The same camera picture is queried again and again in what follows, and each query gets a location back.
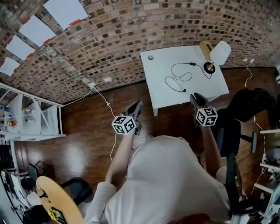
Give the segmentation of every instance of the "hardwood floor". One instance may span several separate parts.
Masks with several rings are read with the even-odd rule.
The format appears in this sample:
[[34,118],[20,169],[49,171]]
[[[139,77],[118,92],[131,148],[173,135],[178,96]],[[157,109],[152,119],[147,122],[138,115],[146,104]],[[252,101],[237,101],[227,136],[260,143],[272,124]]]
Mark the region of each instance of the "hardwood floor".
[[[264,88],[272,95],[279,94],[273,69],[251,69],[253,78],[248,81],[248,88]],[[246,69],[223,70],[230,93],[216,99],[212,105],[216,108],[227,106],[233,95],[244,88],[244,81],[250,77]],[[194,127],[192,109],[189,103],[175,105],[158,110],[153,116],[151,100],[146,83],[135,84],[104,93],[115,115],[136,100],[143,102],[141,122],[143,133],[137,141],[147,135],[171,135],[184,137],[192,149],[203,149],[200,129]],[[110,165],[110,152],[114,144],[115,132],[111,126],[113,116],[100,95],[84,98],[62,109],[63,131],[67,137],[42,142],[17,142],[19,165],[27,168],[28,163],[38,160],[52,165],[54,178],[63,183],[72,177],[82,177],[95,190],[103,181]],[[256,116],[257,123],[268,129],[267,113]],[[251,135],[259,132],[253,121],[241,124],[241,133]],[[117,136],[115,150],[121,137]],[[253,183],[261,173],[259,162],[263,154],[263,135],[258,135],[258,152],[250,154],[250,144],[241,140],[237,155],[242,175],[243,189],[250,194]]]

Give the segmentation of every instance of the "person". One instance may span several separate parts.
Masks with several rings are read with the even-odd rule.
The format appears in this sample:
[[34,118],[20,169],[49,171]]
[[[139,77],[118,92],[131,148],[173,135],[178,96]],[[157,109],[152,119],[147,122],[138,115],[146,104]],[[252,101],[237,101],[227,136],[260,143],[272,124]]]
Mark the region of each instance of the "person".
[[84,224],[211,224],[230,221],[226,167],[211,128],[201,127],[206,171],[182,138],[158,136],[133,152],[124,135]]

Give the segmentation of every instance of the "brass lamp base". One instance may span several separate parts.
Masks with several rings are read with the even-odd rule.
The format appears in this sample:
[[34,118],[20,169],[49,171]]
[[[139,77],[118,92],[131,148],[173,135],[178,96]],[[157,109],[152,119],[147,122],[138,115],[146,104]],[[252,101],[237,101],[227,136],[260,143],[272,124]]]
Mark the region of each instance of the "brass lamp base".
[[211,62],[206,62],[204,64],[203,68],[208,74],[213,74],[216,71],[214,63],[211,63]]

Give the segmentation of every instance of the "brick wall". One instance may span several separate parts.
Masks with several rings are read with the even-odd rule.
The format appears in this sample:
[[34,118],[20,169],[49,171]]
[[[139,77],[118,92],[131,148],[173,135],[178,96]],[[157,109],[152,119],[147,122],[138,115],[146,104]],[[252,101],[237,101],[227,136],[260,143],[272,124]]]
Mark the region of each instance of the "brick wall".
[[[42,6],[46,1],[14,2],[0,5],[0,57],[21,65],[0,81],[59,103],[88,93],[88,81],[105,90],[144,80],[140,52],[151,49],[224,40],[232,49],[224,67],[244,66],[244,57],[255,66],[280,59],[277,0],[84,0],[90,17],[66,30]],[[57,34],[41,48],[18,33],[34,14]],[[32,58],[21,61],[5,49],[14,34],[36,49]]]

